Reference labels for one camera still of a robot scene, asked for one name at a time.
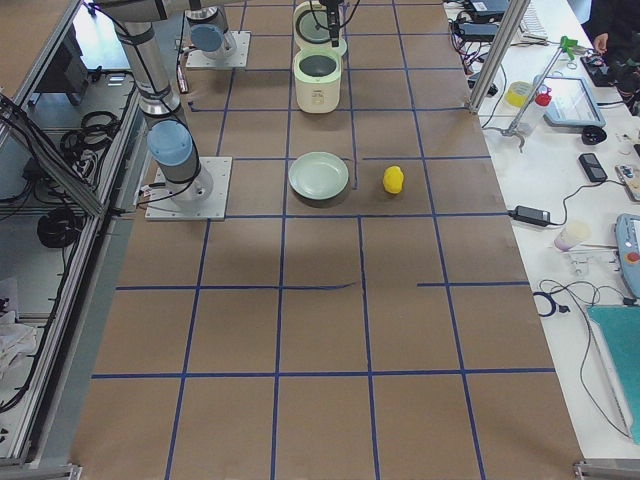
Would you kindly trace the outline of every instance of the paper cup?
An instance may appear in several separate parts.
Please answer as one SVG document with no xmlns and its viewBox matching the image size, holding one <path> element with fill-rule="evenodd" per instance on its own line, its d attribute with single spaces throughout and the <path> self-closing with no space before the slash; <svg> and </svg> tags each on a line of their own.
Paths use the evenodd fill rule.
<svg viewBox="0 0 640 480">
<path fill-rule="evenodd" d="M 553 241 L 553 244 L 559 250 L 566 252 L 570 248 L 584 242 L 590 236 L 591 229 L 589 228 L 589 225 L 584 222 L 573 220 L 571 222 L 567 222 L 560 234 Z"/>
</svg>

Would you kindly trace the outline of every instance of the yellow toy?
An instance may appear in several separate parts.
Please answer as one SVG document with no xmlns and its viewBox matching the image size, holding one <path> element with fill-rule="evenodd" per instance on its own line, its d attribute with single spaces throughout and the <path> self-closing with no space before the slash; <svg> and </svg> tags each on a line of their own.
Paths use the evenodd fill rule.
<svg viewBox="0 0 640 480">
<path fill-rule="evenodd" d="M 382 177 L 382 186 L 387 193 L 397 195 L 402 191 L 402 183 L 404 182 L 404 173 L 400 167 L 394 165 L 384 171 Z"/>
</svg>

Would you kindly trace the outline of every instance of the white plate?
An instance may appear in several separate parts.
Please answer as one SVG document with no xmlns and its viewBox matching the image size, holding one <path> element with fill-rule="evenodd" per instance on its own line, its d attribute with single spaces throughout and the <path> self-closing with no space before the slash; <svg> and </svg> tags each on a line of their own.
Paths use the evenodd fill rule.
<svg viewBox="0 0 640 480">
<path fill-rule="evenodd" d="M 291 188 L 311 200 L 335 197 L 348 181 L 349 170 L 344 161 L 327 152 L 305 153 L 289 168 Z"/>
</svg>

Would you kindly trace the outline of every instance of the teal mat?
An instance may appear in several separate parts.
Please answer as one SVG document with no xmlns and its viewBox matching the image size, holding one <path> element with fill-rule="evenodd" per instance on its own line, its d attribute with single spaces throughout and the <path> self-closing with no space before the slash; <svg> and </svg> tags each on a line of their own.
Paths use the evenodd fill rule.
<svg viewBox="0 0 640 480">
<path fill-rule="evenodd" d="M 640 308 L 595 306 L 588 311 L 607 341 L 633 415 L 631 436 L 640 443 Z"/>
</svg>

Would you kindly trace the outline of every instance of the hand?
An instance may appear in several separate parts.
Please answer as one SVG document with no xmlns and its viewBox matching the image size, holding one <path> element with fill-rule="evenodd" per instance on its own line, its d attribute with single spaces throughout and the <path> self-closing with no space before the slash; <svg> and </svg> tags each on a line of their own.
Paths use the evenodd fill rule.
<svg viewBox="0 0 640 480">
<path fill-rule="evenodd" d="M 599 54 L 603 54 L 607 51 L 607 41 L 609 40 L 608 33 L 601 33 L 596 38 L 593 39 L 593 48 L 596 49 L 596 52 Z"/>
</svg>

